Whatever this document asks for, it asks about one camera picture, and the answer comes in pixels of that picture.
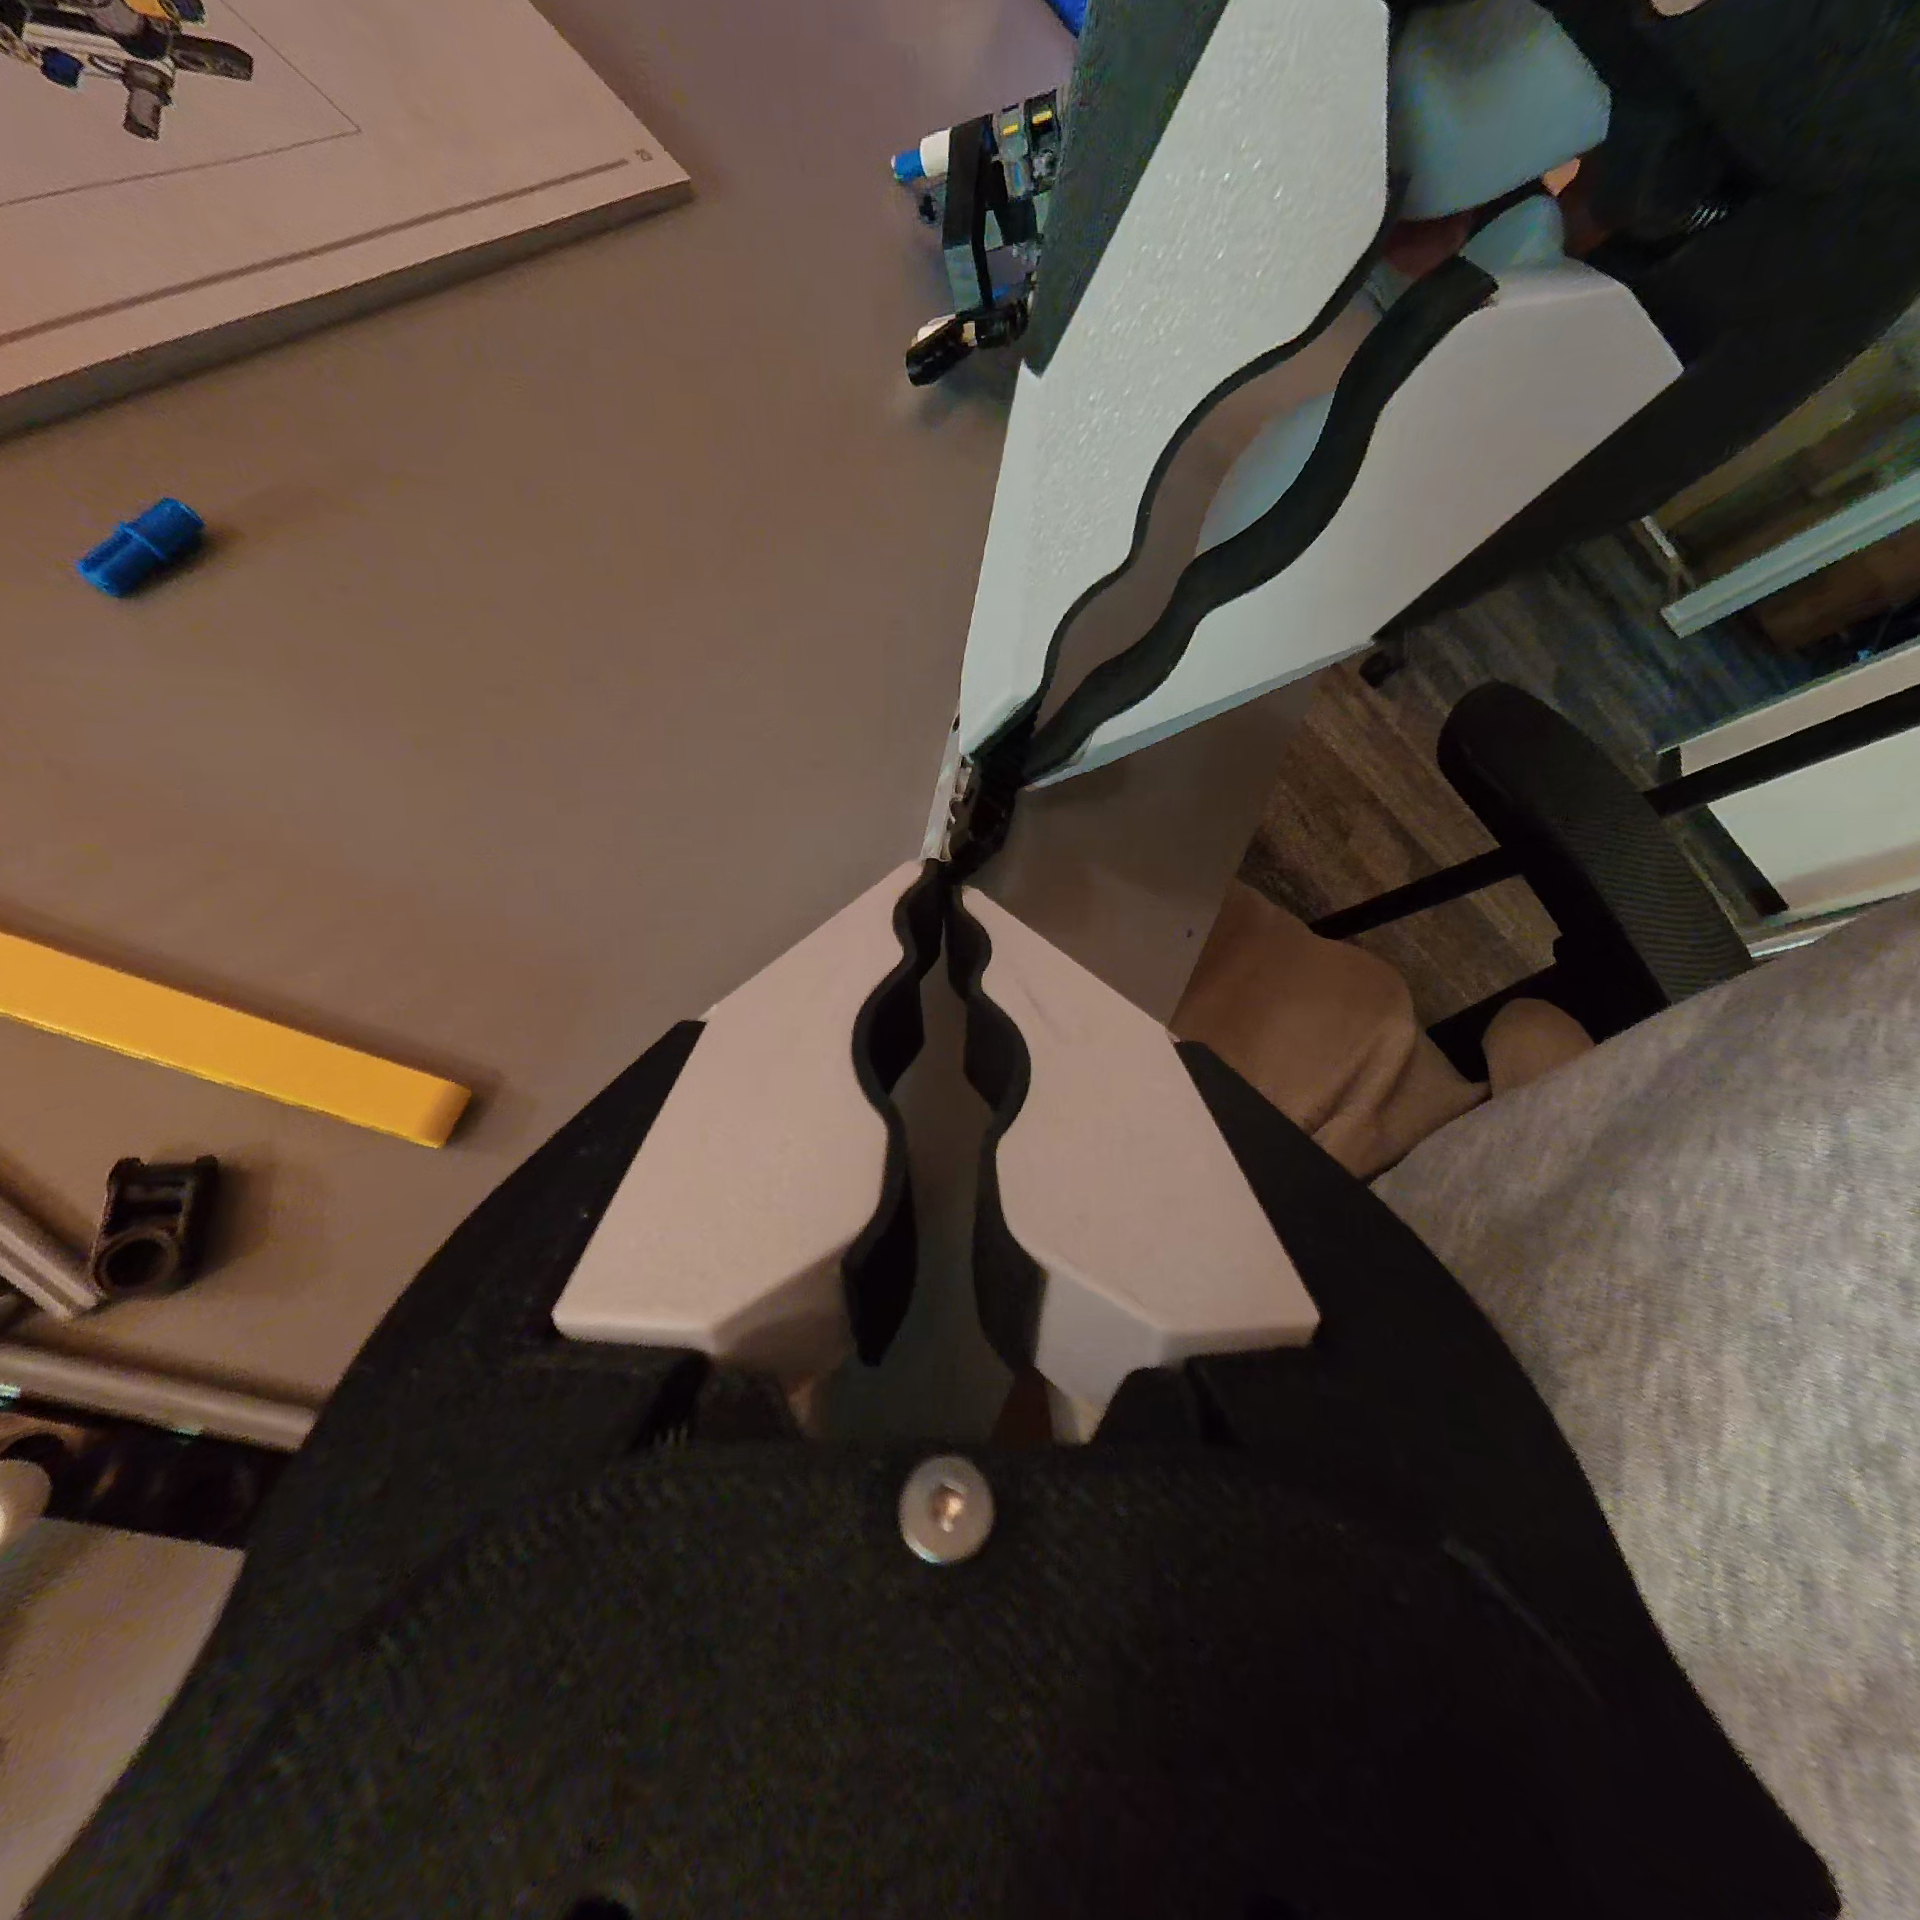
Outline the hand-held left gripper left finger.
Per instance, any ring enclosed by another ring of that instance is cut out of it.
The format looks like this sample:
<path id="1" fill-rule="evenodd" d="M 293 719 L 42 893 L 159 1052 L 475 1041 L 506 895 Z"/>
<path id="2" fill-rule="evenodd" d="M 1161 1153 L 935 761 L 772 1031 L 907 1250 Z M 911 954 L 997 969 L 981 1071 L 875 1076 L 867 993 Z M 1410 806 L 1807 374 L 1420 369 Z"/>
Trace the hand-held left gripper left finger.
<path id="1" fill-rule="evenodd" d="M 555 1300 L 563 1337 L 697 1353 L 801 1419 L 890 1353 L 920 1267 L 896 1092 L 945 909 L 941 869 L 907 862 L 699 1020 Z"/>

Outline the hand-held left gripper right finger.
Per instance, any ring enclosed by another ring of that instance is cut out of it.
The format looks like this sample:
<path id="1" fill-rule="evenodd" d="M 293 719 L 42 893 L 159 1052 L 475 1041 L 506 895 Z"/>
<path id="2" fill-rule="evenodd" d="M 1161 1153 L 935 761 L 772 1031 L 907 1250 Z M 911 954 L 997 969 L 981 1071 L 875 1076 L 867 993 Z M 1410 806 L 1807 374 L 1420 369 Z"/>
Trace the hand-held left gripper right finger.
<path id="1" fill-rule="evenodd" d="M 975 886 L 951 983 L 989 1108 L 977 1315 L 1056 1437 L 1091 1439 L 1141 1371 L 1311 1345 L 1322 1315 L 1165 1027 Z"/>

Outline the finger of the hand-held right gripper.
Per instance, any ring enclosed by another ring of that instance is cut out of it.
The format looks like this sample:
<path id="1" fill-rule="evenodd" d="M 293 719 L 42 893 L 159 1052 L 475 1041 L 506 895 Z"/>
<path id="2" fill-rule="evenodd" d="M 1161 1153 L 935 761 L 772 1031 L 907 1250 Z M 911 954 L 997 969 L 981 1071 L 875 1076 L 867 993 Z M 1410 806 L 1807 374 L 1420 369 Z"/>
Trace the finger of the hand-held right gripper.
<path id="1" fill-rule="evenodd" d="M 1023 787 L 1091 772 L 1364 650 L 1677 378 L 1643 306 L 1555 260 L 1412 284 L 1330 393 L 1217 492 L 1146 635 L 1032 735 Z"/>
<path id="2" fill-rule="evenodd" d="M 1131 567 L 1173 450 L 1324 331 L 1387 209 L 1379 2 L 1091 5 L 957 692 L 979 759 Z"/>

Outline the small grey black lego piece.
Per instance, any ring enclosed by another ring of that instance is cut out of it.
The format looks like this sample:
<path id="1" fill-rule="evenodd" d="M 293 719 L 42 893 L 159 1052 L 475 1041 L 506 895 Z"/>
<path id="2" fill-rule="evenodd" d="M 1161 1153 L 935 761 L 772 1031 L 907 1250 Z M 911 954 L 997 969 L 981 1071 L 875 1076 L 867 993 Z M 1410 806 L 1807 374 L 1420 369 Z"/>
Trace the small grey black lego piece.
<path id="1" fill-rule="evenodd" d="M 971 883 L 1004 849 L 1033 727 L 1032 717 L 1015 717 L 971 754 L 957 719 L 951 723 L 921 849 L 921 862 L 938 869 L 949 892 Z"/>

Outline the partly built lego model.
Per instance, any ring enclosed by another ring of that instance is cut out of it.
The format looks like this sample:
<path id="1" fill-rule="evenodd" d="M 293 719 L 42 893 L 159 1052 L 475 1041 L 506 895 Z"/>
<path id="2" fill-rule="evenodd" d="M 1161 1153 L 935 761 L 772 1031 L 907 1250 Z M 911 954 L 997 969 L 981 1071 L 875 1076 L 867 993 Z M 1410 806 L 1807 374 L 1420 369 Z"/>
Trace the partly built lego model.
<path id="1" fill-rule="evenodd" d="M 904 355 L 914 389 L 977 353 L 1023 342 L 1064 146 L 1066 106 L 1052 86 L 925 133 L 892 157 L 892 178 L 939 238 L 949 291 L 949 309 Z"/>

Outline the long yellow lego beam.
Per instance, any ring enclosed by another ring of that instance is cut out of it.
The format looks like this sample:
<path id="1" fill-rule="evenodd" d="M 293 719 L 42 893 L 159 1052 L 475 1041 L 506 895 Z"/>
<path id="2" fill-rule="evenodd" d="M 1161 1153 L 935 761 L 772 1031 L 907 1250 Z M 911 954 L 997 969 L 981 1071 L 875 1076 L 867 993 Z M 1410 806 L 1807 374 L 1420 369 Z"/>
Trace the long yellow lego beam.
<path id="1" fill-rule="evenodd" d="M 474 1100 L 433 1071 L 13 932 L 2 1018 L 409 1146 L 443 1148 Z"/>

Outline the black lego connector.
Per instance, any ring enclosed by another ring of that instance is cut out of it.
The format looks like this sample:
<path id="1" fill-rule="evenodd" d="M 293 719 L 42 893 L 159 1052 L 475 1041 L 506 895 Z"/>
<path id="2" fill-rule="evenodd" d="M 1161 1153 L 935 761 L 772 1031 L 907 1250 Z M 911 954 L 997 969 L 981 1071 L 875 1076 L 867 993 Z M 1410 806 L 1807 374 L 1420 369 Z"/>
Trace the black lego connector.
<path id="1" fill-rule="evenodd" d="M 201 1275 L 220 1181 L 211 1154 L 113 1164 L 87 1254 L 87 1277 L 105 1303 L 159 1298 Z"/>

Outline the pile of loose lego pieces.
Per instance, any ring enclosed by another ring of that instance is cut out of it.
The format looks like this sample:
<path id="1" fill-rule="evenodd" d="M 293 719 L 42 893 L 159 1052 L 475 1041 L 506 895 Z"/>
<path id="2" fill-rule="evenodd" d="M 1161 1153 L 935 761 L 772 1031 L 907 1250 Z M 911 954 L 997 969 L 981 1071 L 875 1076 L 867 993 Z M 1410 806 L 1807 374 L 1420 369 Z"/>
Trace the pile of loose lego pieces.
<path id="1" fill-rule="evenodd" d="M 245 1547 L 315 1422 L 295 1401 L 4 1341 L 4 1543 L 59 1521 Z"/>

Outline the grey lego beam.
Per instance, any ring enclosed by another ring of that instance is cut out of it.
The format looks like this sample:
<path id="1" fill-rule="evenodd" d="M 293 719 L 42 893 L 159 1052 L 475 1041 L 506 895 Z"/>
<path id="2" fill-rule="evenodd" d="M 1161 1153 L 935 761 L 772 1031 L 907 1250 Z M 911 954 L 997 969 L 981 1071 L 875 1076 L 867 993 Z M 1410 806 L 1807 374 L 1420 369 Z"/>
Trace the grey lego beam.
<path id="1" fill-rule="evenodd" d="M 36 1311 L 73 1322 L 100 1309 L 87 1261 L 2 1194 L 2 1283 Z"/>

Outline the flat lego instruction booklet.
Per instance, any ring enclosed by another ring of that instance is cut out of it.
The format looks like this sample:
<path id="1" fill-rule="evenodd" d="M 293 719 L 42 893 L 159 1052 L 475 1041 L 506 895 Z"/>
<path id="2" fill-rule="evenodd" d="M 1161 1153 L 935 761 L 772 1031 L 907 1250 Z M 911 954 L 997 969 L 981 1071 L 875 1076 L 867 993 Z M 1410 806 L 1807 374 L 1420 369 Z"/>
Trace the flat lego instruction booklet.
<path id="1" fill-rule="evenodd" d="M 536 5 L 2 5 L 4 439 L 684 201 Z"/>

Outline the blue lego pin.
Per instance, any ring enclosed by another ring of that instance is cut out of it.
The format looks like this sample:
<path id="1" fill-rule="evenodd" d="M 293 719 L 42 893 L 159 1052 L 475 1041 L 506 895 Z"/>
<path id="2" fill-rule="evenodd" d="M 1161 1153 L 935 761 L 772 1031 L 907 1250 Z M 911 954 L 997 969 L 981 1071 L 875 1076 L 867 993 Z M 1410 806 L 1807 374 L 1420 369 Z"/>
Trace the blue lego pin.
<path id="1" fill-rule="evenodd" d="M 204 542 L 204 517 L 180 499 L 162 497 L 116 521 L 108 538 L 77 558 L 76 572 L 91 590 L 123 602 L 196 558 Z"/>

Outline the black office chair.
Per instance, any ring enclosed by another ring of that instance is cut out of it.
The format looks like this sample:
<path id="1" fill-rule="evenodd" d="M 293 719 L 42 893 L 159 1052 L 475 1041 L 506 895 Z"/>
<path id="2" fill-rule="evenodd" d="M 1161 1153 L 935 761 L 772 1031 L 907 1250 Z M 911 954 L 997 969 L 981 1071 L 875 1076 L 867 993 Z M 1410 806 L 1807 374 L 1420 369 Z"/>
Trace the black office chair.
<path id="1" fill-rule="evenodd" d="M 1657 795 L 1636 788 L 1565 715 L 1509 683 L 1469 690 L 1443 725 L 1439 769 L 1496 845 L 1311 924 L 1330 942 L 1522 881 L 1552 924 L 1552 962 L 1434 1025 L 1448 1061 L 1482 1079 L 1490 1031 L 1515 1002 L 1609 1041 L 1759 967 L 1690 865 Z"/>

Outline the white shelf unit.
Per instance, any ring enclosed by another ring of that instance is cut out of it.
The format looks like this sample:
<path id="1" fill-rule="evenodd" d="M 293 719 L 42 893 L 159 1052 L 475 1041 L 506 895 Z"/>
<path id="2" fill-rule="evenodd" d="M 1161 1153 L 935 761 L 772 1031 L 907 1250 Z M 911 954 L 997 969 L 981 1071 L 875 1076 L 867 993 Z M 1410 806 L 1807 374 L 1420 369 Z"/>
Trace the white shelf unit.
<path id="1" fill-rule="evenodd" d="M 1667 562 L 1656 634 L 1752 690 L 1661 745 L 1706 774 L 1916 695 L 1919 310 L 1748 449 L 1643 521 Z M 1699 814 L 1763 924 L 1825 922 L 1916 889 L 1916 719 Z"/>

